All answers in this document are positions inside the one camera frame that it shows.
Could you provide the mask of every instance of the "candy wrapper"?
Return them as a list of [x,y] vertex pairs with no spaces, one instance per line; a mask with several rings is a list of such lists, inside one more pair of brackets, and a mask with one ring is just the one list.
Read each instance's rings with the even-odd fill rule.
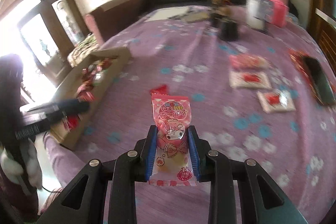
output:
[[229,56],[231,66],[235,69],[261,68],[269,67],[268,61],[258,55],[238,54]]
[[271,84],[264,72],[230,72],[232,88],[271,89]]
[[284,90],[281,92],[257,92],[263,111],[266,113],[294,111],[295,106],[291,94]]
[[188,150],[186,128],[191,121],[188,97],[152,94],[157,149],[150,185],[196,184]]

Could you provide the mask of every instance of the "cable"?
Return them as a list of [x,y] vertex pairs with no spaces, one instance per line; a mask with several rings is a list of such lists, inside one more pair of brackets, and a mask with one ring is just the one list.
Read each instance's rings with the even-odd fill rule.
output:
[[43,188],[44,190],[46,190],[47,192],[49,192],[49,193],[61,193],[61,191],[50,191],[50,190],[44,188],[43,186],[42,186],[42,188]]

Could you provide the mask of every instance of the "pink packet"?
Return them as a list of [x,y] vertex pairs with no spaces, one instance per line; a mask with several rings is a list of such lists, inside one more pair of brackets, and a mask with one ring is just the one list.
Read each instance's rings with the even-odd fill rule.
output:
[[152,94],[157,148],[150,185],[196,185],[185,131],[191,121],[189,98]]
[[238,54],[229,56],[231,66],[235,69],[243,68],[268,68],[268,61],[258,55]]

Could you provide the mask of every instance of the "bed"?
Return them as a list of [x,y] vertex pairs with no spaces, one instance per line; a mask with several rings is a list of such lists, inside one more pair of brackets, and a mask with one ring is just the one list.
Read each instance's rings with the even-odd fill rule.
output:
[[[263,34],[245,25],[244,6],[232,10],[240,25],[235,42],[219,40],[208,21],[145,22],[151,13],[101,47],[129,47],[133,59],[106,92],[75,152],[56,144],[50,135],[45,137],[63,187],[91,159],[116,159],[145,138],[154,124],[150,90],[167,84],[171,95],[190,98],[191,124],[200,138],[230,159],[256,159],[308,223],[320,223],[336,197],[336,108],[318,105],[288,50],[307,52],[320,61],[334,85],[336,78],[318,45],[297,24],[270,25],[268,34]],[[272,68],[264,71],[273,89],[291,93],[295,112],[266,114],[255,90],[229,86],[228,57],[239,53],[261,55],[272,62]],[[135,190],[139,224],[207,223],[208,183],[195,187],[137,183]]]

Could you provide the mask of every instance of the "white package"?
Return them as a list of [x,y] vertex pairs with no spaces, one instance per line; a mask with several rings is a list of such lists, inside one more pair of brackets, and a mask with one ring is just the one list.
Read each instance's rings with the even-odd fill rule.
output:
[[280,93],[277,92],[262,93],[258,91],[257,96],[259,98],[263,111],[265,111],[266,113],[295,110],[291,94],[286,90]]
[[271,89],[272,86],[264,72],[235,72],[229,75],[232,88]]

